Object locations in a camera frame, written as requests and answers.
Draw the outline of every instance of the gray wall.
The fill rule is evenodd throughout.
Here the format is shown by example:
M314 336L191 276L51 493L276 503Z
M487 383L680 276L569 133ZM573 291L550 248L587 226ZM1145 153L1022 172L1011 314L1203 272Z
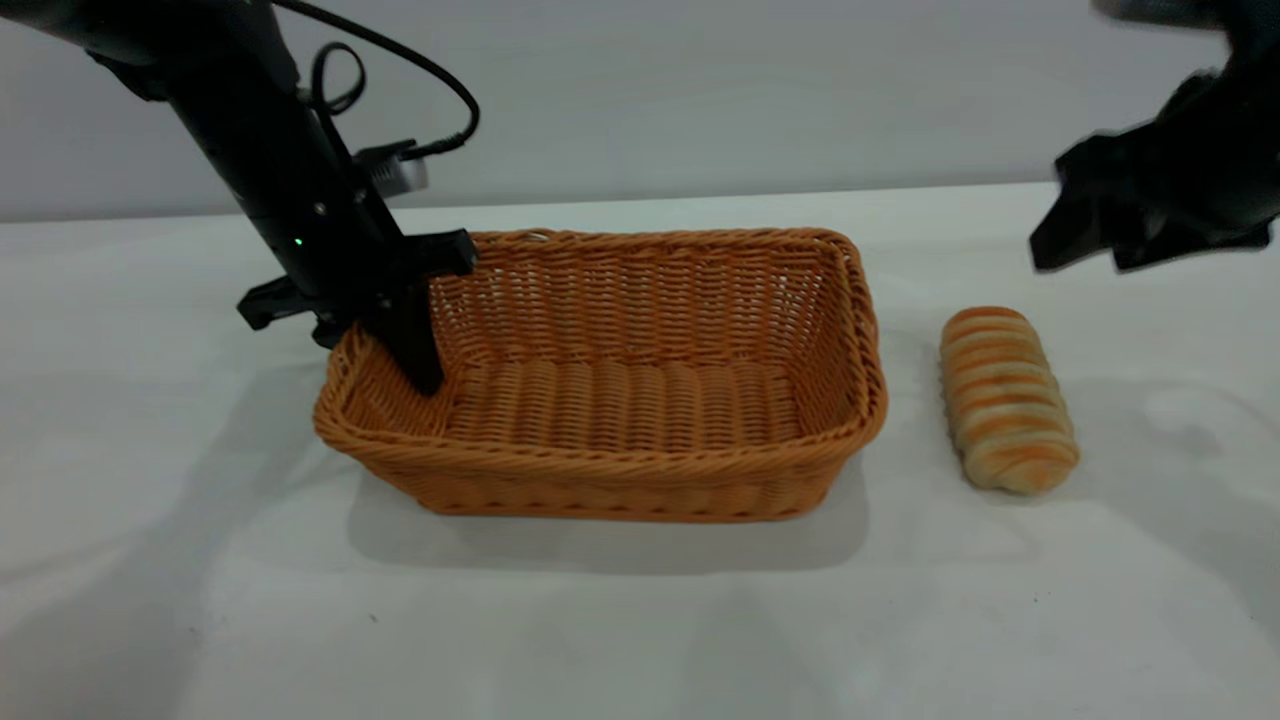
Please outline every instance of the gray wall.
M1098 127L1220 64L1212 35L1120 27L1087 0L317 0L433 56L480 135L401 205L1042 179ZM300 64L335 31L280 12ZM460 128L426 74L352 41L353 147ZM164 106L0 22L0 219L232 210Z

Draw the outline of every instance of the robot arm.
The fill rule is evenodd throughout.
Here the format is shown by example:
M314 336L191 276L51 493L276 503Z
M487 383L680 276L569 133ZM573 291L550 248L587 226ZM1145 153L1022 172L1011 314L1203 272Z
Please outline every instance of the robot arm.
M1225 29L1231 58L1148 124L1057 159L1061 197L1032 234L1039 270L1110 250L1120 270L1271 242L1280 214L1280 3L1094 0L1120 19Z
M360 320L415 387L435 392L443 374L422 278L471 272L475 246L465 231L399 231L370 169L420 161L431 147L406 141L353 159L332 115L360 88L340 99L346 106L323 97L328 50L307 94L268 0L0 0L0 17L79 45L134 94L174 109L287 273L241 301L253 329L311 311L312 337L332 347ZM470 94L463 99L474 110L470 132L477 108ZM465 140L460 133L445 145Z

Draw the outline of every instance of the white tablecloth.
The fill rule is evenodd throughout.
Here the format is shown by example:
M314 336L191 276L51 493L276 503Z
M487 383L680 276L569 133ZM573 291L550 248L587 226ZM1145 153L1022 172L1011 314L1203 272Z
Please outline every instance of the white tablecloth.
M781 524L436 518L314 436L324 354L234 311L242 218L0 225L0 716L1267 719L1280 251L1030 272L1050 186L415 210L410 232L826 225L891 411ZM1029 315L1084 461L973 491L937 337Z

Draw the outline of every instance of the striped bread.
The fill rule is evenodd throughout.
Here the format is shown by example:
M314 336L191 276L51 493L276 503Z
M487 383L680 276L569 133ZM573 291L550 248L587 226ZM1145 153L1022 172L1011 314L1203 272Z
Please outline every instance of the striped bread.
M970 307L942 329L942 391L969 482L1047 492L1080 461L1039 336L1007 307Z

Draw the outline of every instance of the wicker basket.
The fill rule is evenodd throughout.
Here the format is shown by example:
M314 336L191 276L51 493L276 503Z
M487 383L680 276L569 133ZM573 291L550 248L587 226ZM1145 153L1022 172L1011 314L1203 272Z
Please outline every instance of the wicker basket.
M879 432L858 251L824 229L476 233L431 281L445 383L358 327L316 432L435 512L731 523L817 506Z

